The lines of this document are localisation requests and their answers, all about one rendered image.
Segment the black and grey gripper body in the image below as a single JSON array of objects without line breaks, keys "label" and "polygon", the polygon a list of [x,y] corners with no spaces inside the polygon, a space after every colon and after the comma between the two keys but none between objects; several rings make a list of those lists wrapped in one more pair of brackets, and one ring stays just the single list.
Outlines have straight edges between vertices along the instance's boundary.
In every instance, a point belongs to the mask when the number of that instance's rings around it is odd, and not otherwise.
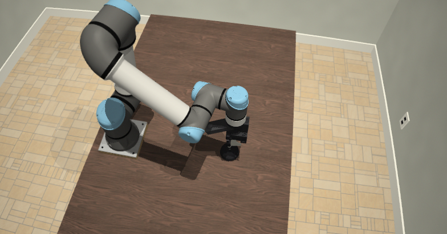
[{"label": "black and grey gripper body", "polygon": [[233,128],[233,130],[226,132],[226,139],[228,137],[229,140],[238,140],[238,141],[241,141],[241,143],[246,143],[247,132],[248,132],[248,128],[249,128],[249,119],[250,119],[250,117],[247,116],[244,124],[239,127],[233,127],[226,122],[226,124],[230,128]]}]

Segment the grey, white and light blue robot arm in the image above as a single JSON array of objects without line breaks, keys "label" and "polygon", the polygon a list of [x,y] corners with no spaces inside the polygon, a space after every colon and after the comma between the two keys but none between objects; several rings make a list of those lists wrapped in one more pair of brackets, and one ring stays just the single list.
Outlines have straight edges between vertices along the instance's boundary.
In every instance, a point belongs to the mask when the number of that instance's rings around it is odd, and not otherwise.
[{"label": "grey, white and light blue robot arm", "polygon": [[[115,91],[97,107],[96,117],[107,144],[127,151],[139,140],[139,129],[129,121],[140,102],[179,127],[178,135],[198,143],[202,135],[233,130],[246,121],[248,92],[241,86],[229,89],[199,81],[192,90],[191,107],[136,68],[133,45],[140,13],[126,0],[109,0],[83,29],[80,49],[91,70],[114,82]],[[119,49],[118,49],[119,48]],[[215,108],[225,119],[209,121]]]}]

